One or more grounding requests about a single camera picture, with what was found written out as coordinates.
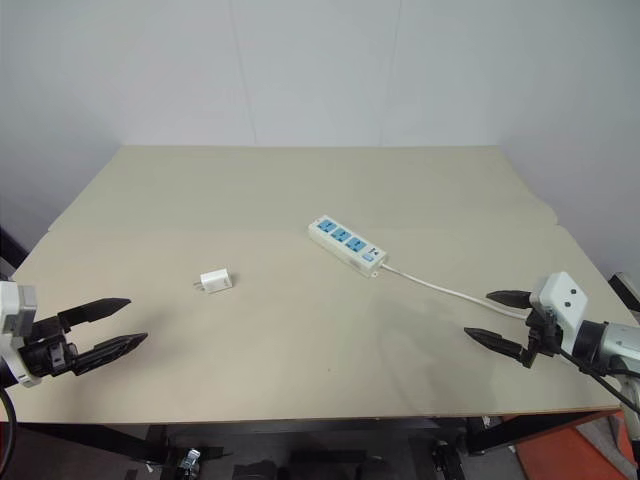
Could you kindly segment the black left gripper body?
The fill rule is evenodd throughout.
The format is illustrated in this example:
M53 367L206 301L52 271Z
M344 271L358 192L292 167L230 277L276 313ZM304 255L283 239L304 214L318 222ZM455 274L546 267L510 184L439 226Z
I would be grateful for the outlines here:
M71 327L58 316L33 324L31 333L24 338L20 353L28 371L38 378L58 376L67 372L78 375L78 351L66 334Z

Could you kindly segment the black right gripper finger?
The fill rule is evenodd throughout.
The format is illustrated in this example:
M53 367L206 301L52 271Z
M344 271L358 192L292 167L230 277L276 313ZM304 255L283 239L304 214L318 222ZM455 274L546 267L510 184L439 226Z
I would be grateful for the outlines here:
M486 295L493 302L516 309L530 309L530 297L530 292L521 290L497 290Z
M512 358L525 368L531 367L534 356L523 345L486 329L465 327L464 332L485 348Z

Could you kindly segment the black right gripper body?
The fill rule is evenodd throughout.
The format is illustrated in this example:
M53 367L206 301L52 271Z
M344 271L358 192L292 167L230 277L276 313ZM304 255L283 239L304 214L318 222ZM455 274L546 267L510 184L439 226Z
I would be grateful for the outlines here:
M553 357L560 353L562 330L552 310L545 309L542 313L532 310L525 325L529 328L527 357L536 357L539 354Z

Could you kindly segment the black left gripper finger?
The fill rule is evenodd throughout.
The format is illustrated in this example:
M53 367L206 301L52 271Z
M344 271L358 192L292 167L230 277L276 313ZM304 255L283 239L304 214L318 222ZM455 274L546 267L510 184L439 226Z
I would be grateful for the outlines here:
M102 298L57 314L60 325L65 333L73 326L92 323L112 316L131 303L126 298Z
M95 345L75 358L73 373L80 376L111 363L136 349L147 336L147 333L122 335Z

